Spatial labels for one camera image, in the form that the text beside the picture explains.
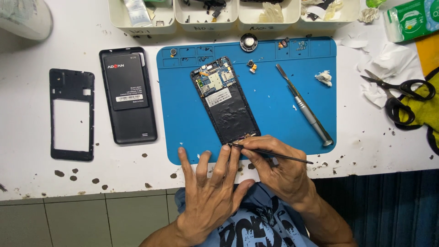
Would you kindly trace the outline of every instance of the phone battery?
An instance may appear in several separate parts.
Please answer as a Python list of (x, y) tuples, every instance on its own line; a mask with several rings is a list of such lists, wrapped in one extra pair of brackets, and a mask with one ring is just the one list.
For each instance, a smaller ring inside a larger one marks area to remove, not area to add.
[(141, 59), (139, 54), (104, 58), (114, 110), (148, 107)]

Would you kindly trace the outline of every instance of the storage bin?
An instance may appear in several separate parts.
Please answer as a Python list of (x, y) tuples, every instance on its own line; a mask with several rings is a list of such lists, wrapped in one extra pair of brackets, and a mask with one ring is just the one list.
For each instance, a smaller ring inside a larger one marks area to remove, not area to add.
[(340, 18), (324, 21), (320, 18), (313, 21), (307, 15), (300, 15), (300, 19), (293, 25), (295, 29), (303, 30), (333, 30), (354, 22), (360, 16), (360, 0), (344, 0), (343, 7), (339, 10)]
[[(156, 10), (154, 11), (155, 17), (152, 19), (152, 27), (133, 27), (123, 0), (108, 0), (110, 21), (113, 26), (129, 35), (174, 33), (176, 30), (176, 23), (172, 0), (151, 3), (156, 7)], [(163, 21), (163, 26), (156, 26), (157, 21)]]
[(239, 2), (239, 24), (241, 31), (282, 31), (287, 29), (300, 17), (301, 0), (284, 0), (279, 5), (284, 15), (283, 23), (258, 23), (259, 15), (263, 13), (262, 3)]
[(187, 6), (182, 0), (174, 0), (175, 19), (188, 32), (230, 30), (238, 19), (238, 1), (226, 1), (226, 7), (222, 8), (216, 22), (212, 22), (214, 10), (211, 8), (207, 14), (207, 8), (203, 9), (203, 2), (190, 1), (191, 5)]

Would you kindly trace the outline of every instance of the dark blue cloth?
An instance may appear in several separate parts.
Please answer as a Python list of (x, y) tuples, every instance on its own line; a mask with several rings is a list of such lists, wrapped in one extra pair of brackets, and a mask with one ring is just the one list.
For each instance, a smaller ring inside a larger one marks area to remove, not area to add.
[[(183, 213), (184, 188), (175, 193), (175, 203)], [(317, 247), (309, 240), (299, 213), (260, 182), (248, 190), (238, 211), (198, 246)]]

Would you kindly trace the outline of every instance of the person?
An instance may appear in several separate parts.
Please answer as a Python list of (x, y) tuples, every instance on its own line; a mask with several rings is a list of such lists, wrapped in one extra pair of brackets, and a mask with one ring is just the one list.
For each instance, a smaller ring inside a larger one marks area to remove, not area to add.
[[(224, 145), (207, 178), (210, 151), (193, 172), (183, 147), (178, 156), (185, 188), (175, 194), (180, 215), (155, 231), (140, 247), (351, 247), (357, 246), (346, 221), (316, 192), (303, 162), (277, 158), (278, 166), (252, 149), (306, 160), (306, 154), (269, 135)], [(240, 154), (257, 169), (252, 179), (234, 185)]]

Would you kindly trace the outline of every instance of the tile floor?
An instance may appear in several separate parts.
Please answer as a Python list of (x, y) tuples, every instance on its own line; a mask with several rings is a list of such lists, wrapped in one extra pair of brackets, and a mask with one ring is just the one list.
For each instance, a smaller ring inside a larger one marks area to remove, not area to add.
[(177, 218), (177, 189), (0, 201), (0, 247), (137, 247)]

